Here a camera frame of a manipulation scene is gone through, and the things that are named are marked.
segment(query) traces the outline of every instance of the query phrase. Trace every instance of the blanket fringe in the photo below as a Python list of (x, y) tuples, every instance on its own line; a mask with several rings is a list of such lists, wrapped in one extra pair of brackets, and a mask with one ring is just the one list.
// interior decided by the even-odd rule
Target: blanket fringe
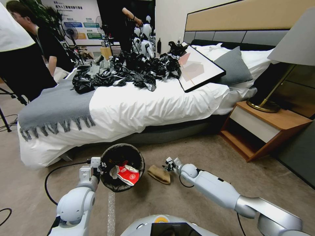
[(80, 119), (84, 121), (84, 123), (87, 126), (87, 128), (90, 128), (91, 126), (95, 126), (95, 123), (94, 123), (91, 115), (84, 115), (84, 116), (80, 116), (80, 117), (66, 119), (66, 120), (61, 121), (61, 122), (47, 123), (47, 124), (44, 124), (44, 125), (38, 125), (38, 126), (35, 126), (35, 127), (29, 127), (29, 128), (20, 128), (20, 133), (21, 133), (22, 137), (25, 139), (25, 141), (29, 141), (29, 140), (32, 139), (29, 131), (31, 131), (32, 135), (35, 138), (39, 138), (37, 128), (39, 128), (40, 131), (45, 136), (48, 136), (47, 130), (49, 132), (53, 133), (53, 134), (58, 134), (59, 133), (58, 123), (61, 125), (61, 127), (64, 130), (64, 132), (67, 133), (67, 132), (69, 132), (71, 130), (71, 128), (70, 128), (71, 121), (75, 122), (78, 130), (82, 130)]

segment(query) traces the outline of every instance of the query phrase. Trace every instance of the table lamp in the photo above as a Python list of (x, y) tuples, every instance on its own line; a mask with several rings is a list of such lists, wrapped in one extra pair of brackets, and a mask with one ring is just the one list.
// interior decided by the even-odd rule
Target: table lamp
[(260, 104), (254, 104), (251, 99), (247, 100), (247, 104), (260, 111), (275, 113), (280, 110), (280, 106), (269, 100), (269, 98), (288, 77), (294, 67), (296, 65), (315, 66), (315, 7), (311, 7), (303, 13), (273, 49), (268, 59), (289, 63), (290, 66)]

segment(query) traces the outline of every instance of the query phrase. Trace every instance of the gray pillow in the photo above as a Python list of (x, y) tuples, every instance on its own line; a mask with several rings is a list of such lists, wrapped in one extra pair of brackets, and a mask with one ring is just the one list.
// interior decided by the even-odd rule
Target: gray pillow
[(214, 63), (226, 70), (225, 76), (214, 81), (217, 84), (230, 86), (253, 79), (242, 59), (239, 46), (220, 56)]

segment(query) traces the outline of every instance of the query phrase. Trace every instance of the framed picture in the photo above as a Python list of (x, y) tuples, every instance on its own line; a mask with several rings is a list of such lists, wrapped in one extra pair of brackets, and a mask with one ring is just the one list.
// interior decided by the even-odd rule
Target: framed picture
[(185, 92), (190, 92), (226, 74), (226, 71), (210, 61), (190, 45), (178, 60), (181, 69), (179, 82)]

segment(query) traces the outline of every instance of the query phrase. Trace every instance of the brown cloth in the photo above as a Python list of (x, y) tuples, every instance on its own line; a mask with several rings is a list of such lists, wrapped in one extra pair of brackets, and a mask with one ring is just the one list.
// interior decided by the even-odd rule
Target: brown cloth
[(156, 167), (155, 165), (152, 165), (148, 169), (148, 174), (163, 184), (170, 184), (171, 183), (170, 174), (167, 171)]

